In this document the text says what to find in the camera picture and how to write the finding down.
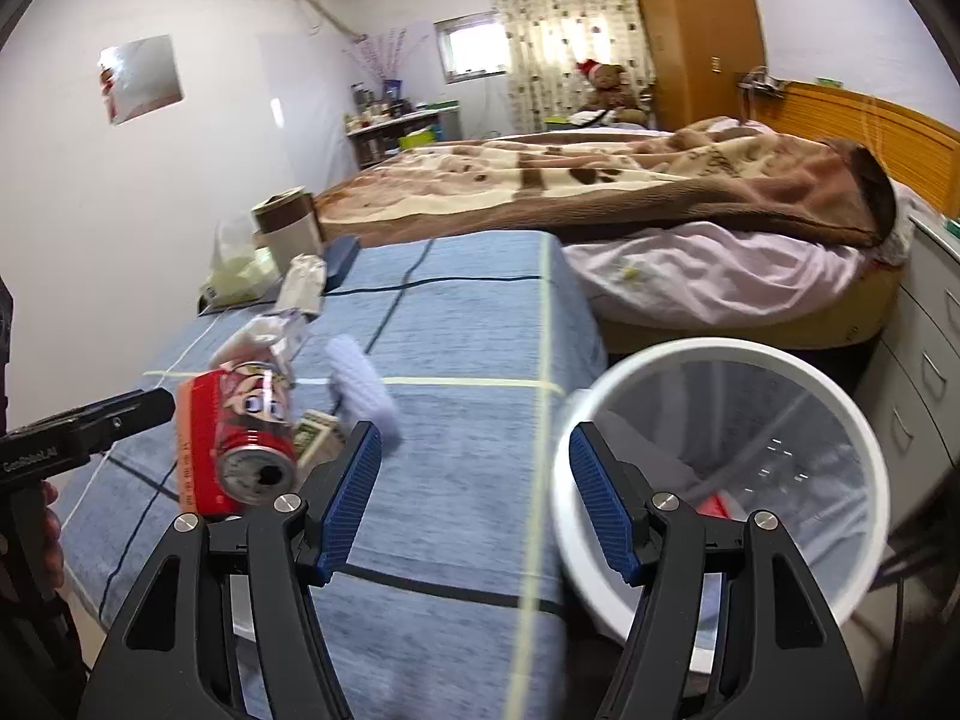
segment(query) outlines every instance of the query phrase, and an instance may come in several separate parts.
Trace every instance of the red santa hat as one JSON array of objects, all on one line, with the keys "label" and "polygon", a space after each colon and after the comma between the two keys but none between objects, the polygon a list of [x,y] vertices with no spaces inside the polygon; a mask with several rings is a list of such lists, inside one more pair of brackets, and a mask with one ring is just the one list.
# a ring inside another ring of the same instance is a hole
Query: red santa hat
[{"label": "red santa hat", "polygon": [[583,73],[584,76],[587,76],[588,81],[593,81],[593,76],[598,67],[600,67],[600,63],[595,59],[587,59],[583,62],[577,62],[577,69]]}]

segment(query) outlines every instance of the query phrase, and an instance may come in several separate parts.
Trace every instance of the window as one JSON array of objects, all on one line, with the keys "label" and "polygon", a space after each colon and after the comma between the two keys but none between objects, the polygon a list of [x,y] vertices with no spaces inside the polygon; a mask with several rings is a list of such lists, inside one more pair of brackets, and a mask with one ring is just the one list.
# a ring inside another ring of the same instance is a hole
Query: window
[{"label": "window", "polygon": [[436,24],[446,82],[505,73],[510,64],[507,33],[494,13],[478,13]]}]

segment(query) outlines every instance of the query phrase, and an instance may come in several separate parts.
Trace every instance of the person's hand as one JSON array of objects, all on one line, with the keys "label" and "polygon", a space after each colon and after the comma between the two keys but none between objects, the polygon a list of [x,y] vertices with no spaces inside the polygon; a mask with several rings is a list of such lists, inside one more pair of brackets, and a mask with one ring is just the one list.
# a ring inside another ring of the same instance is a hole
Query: person's hand
[{"label": "person's hand", "polygon": [[[43,500],[47,506],[50,506],[59,497],[59,493],[54,485],[45,480],[40,485],[43,488]],[[47,543],[43,550],[43,562],[50,574],[50,584],[54,586],[54,589],[58,589],[64,586],[64,551],[59,545],[59,533],[61,532],[59,517],[50,509],[47,509],[44,531],[47,536]]]}]

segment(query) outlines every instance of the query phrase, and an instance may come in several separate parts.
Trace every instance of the white dresser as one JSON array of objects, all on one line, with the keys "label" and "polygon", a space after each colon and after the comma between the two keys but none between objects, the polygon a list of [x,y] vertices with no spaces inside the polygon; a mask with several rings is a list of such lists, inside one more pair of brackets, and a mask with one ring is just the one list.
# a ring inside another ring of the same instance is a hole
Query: white dresser
[{"label": "white dresser", "polygon": [[894,314],[856,391],[886,460],[891,529],[960,463],[960,240],[914,221]]}]

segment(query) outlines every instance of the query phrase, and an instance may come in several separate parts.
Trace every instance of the teddy bear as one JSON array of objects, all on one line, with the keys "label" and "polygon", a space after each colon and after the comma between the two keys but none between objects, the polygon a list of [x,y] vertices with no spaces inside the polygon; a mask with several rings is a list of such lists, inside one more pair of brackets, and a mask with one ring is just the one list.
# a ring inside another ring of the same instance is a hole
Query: teddy bear
[{"label": "teddy bear", "polygon": [[623,65],[602,65],[588,59],[578,62],[577,69],[593,86],[581,111],[613,111],[613,120],[616,122],[647,124],[647,114],[640,110],[637,96],[630,85],[622,80],[622,74],[625,73]]}]

